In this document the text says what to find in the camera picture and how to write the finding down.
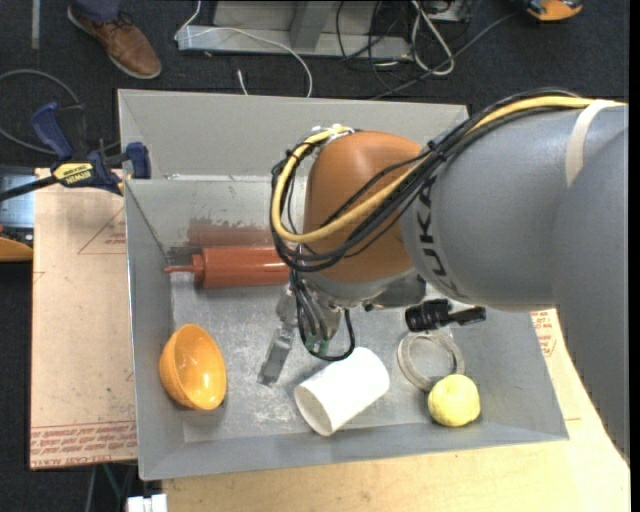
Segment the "red cylinder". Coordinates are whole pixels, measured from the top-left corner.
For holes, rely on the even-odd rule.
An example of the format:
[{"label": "red cylinder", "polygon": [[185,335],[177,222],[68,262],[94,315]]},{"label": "red cylinder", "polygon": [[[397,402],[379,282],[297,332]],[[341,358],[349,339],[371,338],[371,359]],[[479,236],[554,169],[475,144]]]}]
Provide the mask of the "red cylinder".
[{"label": "red cylinder", "polygon": [[207,247],[192,254],[191,261],[164,271],[193,272],[202,288],[283,285],[289,279],[289,268],[273,246]]}]

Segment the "orange bowl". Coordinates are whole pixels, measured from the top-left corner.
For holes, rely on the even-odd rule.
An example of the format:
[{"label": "orange bowl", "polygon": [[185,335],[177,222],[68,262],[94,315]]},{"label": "orange bowl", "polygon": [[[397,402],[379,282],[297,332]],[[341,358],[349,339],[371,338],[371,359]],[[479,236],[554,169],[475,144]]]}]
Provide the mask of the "orange bowl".
[{"label": "orange bowl", "polygon": [[227,392],[227,370],[215,340],[201,327],[185,324],[165,345],[160,379],[169,396],[185,407],[212,410]]}]

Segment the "cardboard sheet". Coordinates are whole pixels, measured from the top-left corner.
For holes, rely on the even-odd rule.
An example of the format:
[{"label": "cardboard sheet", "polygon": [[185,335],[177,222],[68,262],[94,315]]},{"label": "cardboard sheet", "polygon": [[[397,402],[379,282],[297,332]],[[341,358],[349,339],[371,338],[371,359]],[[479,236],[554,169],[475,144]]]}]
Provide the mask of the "cardboard sheet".
[{"label": "cardboard sheet", "polygon": [[122,197],[36,193],[30,467],[135,459]]}]

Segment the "white cup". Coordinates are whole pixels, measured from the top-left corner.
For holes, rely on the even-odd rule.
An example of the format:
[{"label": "white cup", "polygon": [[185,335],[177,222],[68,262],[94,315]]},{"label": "white cup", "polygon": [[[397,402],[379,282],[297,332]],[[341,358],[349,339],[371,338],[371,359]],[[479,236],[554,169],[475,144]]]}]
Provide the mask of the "white cup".
[{"label": "white cup", "polygon": [[389,390],[389,372],[371,350],[357,347],[295,389],[302,417],[318,434],[330,436]]}]

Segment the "tennis ball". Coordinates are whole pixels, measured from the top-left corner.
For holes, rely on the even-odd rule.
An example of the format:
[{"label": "tennis ball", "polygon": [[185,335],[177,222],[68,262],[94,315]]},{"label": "tennis ball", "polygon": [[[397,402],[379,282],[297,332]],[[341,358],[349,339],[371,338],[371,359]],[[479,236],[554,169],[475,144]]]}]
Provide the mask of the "tennis ball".
[{"label": "tennis ball", "polygon": [[480,415],[480,395],[466,375],[447,375],[435,383],[427,396],[434,421],[445,427],[461,427]]}]

